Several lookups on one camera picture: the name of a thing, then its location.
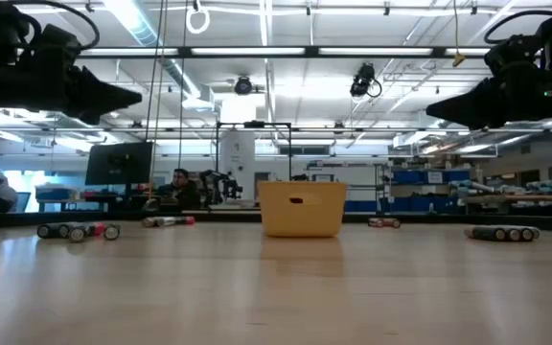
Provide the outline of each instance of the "tan basket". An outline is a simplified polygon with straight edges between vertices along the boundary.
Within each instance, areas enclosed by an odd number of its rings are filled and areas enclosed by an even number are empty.
[[[333,237],[340,232],[346,184],[261,182],[261,216],[273,237]]]

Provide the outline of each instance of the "wooden table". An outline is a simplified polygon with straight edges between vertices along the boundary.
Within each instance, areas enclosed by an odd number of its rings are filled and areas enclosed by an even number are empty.
[[[144,229],[117,241],[0,229],[0,344],[552,344],[552,232],[345,224],[271,239],[261,224]]]

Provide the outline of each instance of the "ceiling camera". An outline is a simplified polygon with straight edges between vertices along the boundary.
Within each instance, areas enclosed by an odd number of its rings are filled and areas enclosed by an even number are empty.
[[[234,91],[236,91],[236,94],[240,96],[249,95],[253,92],[253,83],[250,82],[249,77],[239,77],[238,82],[236,82],[236,86],[234,87]]]
[[[373,95],[370,90],[374,87],[374,85],[379,87],[379,92]],[[351,96],[360,98],[367,95],[369,97],[376,98],[380,96],[381,93],[382,85],[380,85],[379,81],[376,80],[374,65],[369,62],[364,62],[353,78],[353,84],[351,85]]]

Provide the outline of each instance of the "blue storage bin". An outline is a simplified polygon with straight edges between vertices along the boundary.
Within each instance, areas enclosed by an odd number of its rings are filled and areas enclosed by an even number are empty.
[[[433,202],[433,197],[428,196],[411,196],[410,211],[412,212],[429,212],[429,205]]]
[[[389,203],[388,197],[380,199],[380,210],[382,212],[410,212],[410,198],[396,197],[393,203]]]
[[[450,171],[445,172],[446,182],[451,181],[466,181],[470,179],[469,171]]]
[[[421,172],[415,171],[398,171],[393,172],[394,184],[418,184],[423,183]]]
[[[357,202],[346,200],[344,202],[344,212],[356,212],[357,211]]]
[[[457,197],[436,196],[433,198],[433,210],[437,213],[448,212],[453,208],[452,206],[449,206],[450,203],[456,205]]]
[[[357,212],[376,212],[376,201],[358,201],[356,203],[356,211]]]
[[[438,172],[438,171],[421,172],[421,179],[425,184],[447,184],[448,183],[447,175],[445,172]]]

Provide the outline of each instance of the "computer monitor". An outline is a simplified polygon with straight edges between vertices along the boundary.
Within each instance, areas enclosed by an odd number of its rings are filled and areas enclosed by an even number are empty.
[[[153,143],[99,145],[91,148],[85,184],[126,185],[150,182]]]

